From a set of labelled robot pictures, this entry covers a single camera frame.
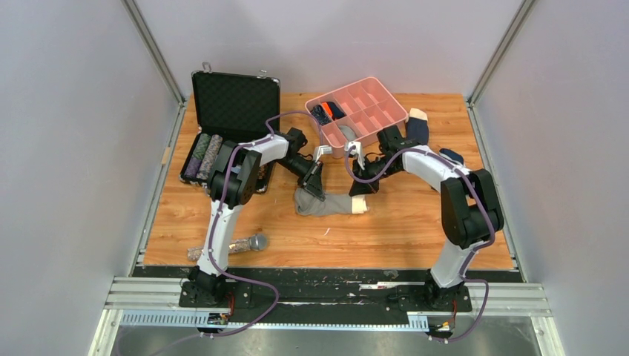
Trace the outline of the grey underwear white waistband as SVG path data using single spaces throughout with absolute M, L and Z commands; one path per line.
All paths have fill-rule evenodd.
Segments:
M 369 210 L 364 195 L 324 194 L 319 200 L 306 190 L 298 188 L 294 193 L 295 211 L 302 216 L 324 217 L 335 214 L 364 214 Z

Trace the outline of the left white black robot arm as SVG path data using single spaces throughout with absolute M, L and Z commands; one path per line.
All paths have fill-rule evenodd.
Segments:
M 238 217 L 256 191 L 262 165 L 279 162 L 297 177 L 307 195 L 325 200 L 323 165 L 300 153 L 306 143 L 303 132 L 291 128 L 288 133 L 275 131 L 259 140 L 222 145 L 207 182 L 211 198 L 208 233 L 197 264 L 182 285 L 182 307 L 215 307 L 225 301 L 229 246 Z

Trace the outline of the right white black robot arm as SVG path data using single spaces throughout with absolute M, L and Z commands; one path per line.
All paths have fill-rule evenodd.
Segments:
M 374 160 L 363 154 L 359 142 L 345 144 L 346 170 L 353 179 L 349 193 L 374 194 L 381 179 L 400 172 L 422 179 L 439 193 L 446 241 L 428 271 L 423 299 L 430 308 L 443 309 L 461 292 L 476 254 L 491 246 L 504 227 L 493 176 L 437 154 L 395 126 L 379 131 L 377 137 L 381 154 Z

